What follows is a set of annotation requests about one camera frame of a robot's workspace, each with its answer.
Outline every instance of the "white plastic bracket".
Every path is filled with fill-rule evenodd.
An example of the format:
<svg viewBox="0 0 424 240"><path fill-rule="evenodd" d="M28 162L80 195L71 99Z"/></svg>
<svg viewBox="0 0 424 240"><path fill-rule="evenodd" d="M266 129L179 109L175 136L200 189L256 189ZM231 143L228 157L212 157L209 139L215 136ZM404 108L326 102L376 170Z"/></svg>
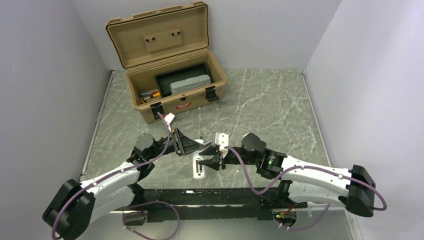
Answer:
<svg viewBox="0 0 424 240"><path fill-rule="evenodd" d="M228 149L225 147L228 146L230 141L230 135L223 133L223 132L217 132L212 138L212 145L213 146L219 146L219 152L222 154L222 158L225 158L228 154Z"/></svg>

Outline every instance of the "metal edge trim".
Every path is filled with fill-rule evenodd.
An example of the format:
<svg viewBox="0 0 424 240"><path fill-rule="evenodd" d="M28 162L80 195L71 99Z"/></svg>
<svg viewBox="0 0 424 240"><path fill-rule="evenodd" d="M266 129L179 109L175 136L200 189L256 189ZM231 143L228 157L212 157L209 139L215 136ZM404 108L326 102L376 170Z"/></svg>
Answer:
<svg viewBox="0 0 424 240"><path fill-rule="evenodd" d="M305 82L305 76L304 76L305 70L300 70L300 77L302 78L303 85L306 90L307 98L309 99L310 108L312 109L313 118L315 119L316 127L318 128L319 137L321 138L322 146L324 147L324 153L325 157L327 158L328 166L331 167L329 154L327 153L326 144L324 143L323 135L321 134L320 125L318 124L317 115L315 114L314 106L312 105L311 96L309 95L308 87L306 86Z"/></svg>
<svg viewBox="0 0 424 240"><path fill-rule="evenodd" d="M100 119L102 117L103 109L105 108L106 99L108 98L108 93L109 93L109 89L111 88L112 78L113 78L114 74L115 74L115 71L110 72L109 80L107 82L106 91L103 95L103 102L101 103L100 111L98 112L97 120L95 121L94 132L93 132L93 135L91 137L90 146L88 148L88 152L87 152L87 155L85 157L85 162L84 162L84 166L82 167L81 176L79 178L79 181L84 181L85 176L86 176L87 165L89 164L90 155L91 155L92 150L93 150L94 139L96 138L96 135L97 135L97 130L99 128Z"/></svg>

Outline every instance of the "gray plastic case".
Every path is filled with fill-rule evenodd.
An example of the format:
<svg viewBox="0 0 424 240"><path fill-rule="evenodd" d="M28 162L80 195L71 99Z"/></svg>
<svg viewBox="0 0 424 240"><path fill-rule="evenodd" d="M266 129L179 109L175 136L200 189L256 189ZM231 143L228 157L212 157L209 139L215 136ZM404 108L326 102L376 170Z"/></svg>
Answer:
<svg viewBox="0 0 424 240"><path fill-rule="evenodd" d="M179 94L211 84L211 77L200 75L171 83L171 93Z"/></svg>

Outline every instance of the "toolbox lid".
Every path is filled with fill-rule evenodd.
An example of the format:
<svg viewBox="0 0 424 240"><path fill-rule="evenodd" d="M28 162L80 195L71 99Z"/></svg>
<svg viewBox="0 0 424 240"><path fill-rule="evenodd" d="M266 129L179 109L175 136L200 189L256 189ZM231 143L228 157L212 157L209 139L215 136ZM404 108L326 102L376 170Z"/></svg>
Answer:
<svg viewBox="0 0 424 240"><path fill-rule="evenodd" d="M209 46L208 6L203 1L128 18L114 18L106 30L126 69Z"/></svg>

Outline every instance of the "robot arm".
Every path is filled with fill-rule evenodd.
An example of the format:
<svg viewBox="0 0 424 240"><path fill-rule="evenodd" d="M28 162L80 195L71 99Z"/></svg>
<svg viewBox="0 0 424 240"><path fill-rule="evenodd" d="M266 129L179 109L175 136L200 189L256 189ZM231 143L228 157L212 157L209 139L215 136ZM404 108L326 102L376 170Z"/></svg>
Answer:
<svg viewBox="0 0 424 240"><path fill-rule="evenodd" d="M328 203L345 207L349 212L359 216L373 216L374 193L341 177L355 178L375 188L374 181L363 167L354 165L352 169L331 168L308 163L266 148L266 143L253 133L243 137L241 147L230 148L228 142L229 135L222 132L216 133L211 142L203 144L203 141L192 140L177 128L173 128L171 144L165 149L165 138L156 141L151 134L142 134L137 138L130 158L116 169L80 183L73 179L65 182L45 210L43 220L52 227L59 212L72 196L115 171L121 173L95 184L72 201L60 217L56 232L64 240L74 240L99 217L121 207L146 202L145 190L137 182L144 179L155 165L150 163L130 170L124 171L124 169L148 162L164 149L164 154L175 152L183 156L194 153L200 159L198 161L200 166L217 171L220 168L225 169L226 164L255 165L256 172L262 177L274 181L280 180L277 193L268 195L274 203L286 205L304 202ZM283 171L296 166L300 168L288 171L281 178L275 179ZM308 167L319 167L336 174L330 175Z"/></svg>
<svg viewBox="0 0 424 240"><path fill-rule="evenodd" d="M199 153L212 158L199 163L219 171L220 167L225 169L226 164L238 165L242 161L244 165L255 165L256 173L266 179L273 180L280 175L279 194L293 203L334 204L361 217L374 215L375 193L355 182L364 182L375 189L376 183L364 167L335 168L302 161L266 148L267 144L253 133L243 136L241 147L234 147L234 152L228 152L226 139L227 134L216 133L211 146Z"/></svg>

